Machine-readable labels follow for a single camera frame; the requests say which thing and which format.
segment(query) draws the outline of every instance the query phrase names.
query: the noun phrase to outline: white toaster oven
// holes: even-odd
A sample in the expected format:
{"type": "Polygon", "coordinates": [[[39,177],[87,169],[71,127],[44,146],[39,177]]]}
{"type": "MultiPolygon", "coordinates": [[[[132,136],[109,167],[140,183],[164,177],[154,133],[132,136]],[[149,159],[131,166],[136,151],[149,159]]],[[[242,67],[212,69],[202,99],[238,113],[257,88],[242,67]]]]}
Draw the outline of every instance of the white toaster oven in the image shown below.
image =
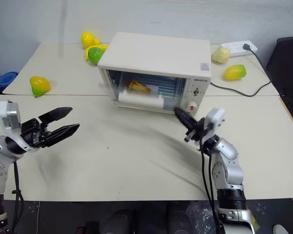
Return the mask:
{"type": "Polygon", "coordinates": [[[116,105],[195,114],[211,79],[210,43],[118,32],[98,67],[116,105]]]}

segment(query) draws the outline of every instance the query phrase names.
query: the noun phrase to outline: dark floor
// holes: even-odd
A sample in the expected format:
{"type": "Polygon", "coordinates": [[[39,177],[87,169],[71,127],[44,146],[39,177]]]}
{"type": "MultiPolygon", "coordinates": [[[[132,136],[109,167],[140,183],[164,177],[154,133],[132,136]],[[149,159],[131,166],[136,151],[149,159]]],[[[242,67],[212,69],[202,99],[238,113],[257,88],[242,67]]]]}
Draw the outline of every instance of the dark floor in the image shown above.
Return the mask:
{"type": "MultiPolygon", "coordinates": [[[[126,201],[126,202],[39,202],[26,201],[25,211],[16,228],[19,234],[74,234],[78,227],[87,222],[104,222],[113,213],[122,209],[139,210],[142,206],[152,209],[154,216],[146,218],[145,222],[157,222],[157,231],[153,233],[166,233],[159,224],[164,220],[168,201],[126,201]]],[[[248,207],[253,212],[260,229],[257,234],[272,234],[274,224],[283,225],[290,234],[293,234],[293,202],[290,199],[249,200],[248,207]]],[[[10,227],[13,218],[14,201],[5,201],[9,216],[10,227]]]]}

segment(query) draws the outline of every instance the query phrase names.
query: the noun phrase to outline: oven glass window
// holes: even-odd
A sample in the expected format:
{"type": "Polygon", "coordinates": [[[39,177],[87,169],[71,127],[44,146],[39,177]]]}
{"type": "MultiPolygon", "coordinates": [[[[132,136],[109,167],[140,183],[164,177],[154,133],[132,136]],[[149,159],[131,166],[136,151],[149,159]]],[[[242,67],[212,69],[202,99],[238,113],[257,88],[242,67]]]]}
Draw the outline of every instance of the oven glass window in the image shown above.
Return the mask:
{"type": "Polygon", "coordinates": [[[185,78],[108,70],[119,103],[172,111],[179,105],[185,78]]]}

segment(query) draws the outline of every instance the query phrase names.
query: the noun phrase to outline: oven control knob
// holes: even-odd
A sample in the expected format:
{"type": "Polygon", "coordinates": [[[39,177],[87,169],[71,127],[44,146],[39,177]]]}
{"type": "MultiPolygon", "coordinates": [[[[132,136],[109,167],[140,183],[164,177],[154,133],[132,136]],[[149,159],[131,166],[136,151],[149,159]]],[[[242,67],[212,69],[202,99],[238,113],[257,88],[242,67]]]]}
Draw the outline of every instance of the oven control knob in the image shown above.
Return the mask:
{"type": "Polygon", "coordinates": [[[186,105],[186,111],[191,115],[195,115],[197,111],[197,104],[195,101],[189,101],[186,105]]]}

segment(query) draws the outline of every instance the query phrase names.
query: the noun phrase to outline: shoe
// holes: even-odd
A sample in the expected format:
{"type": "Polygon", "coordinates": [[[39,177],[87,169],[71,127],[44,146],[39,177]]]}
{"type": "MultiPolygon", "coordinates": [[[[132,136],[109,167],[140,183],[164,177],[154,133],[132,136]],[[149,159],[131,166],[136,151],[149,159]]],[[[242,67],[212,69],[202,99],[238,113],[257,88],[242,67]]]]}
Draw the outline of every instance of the shoe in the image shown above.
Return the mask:
{"type": "Polygon", "coordinates": [[[289,234],[287,230],[285,230],[284,227],[282,227],[280,224],[276,224],[273,227],[273,234],[289,234]]]}

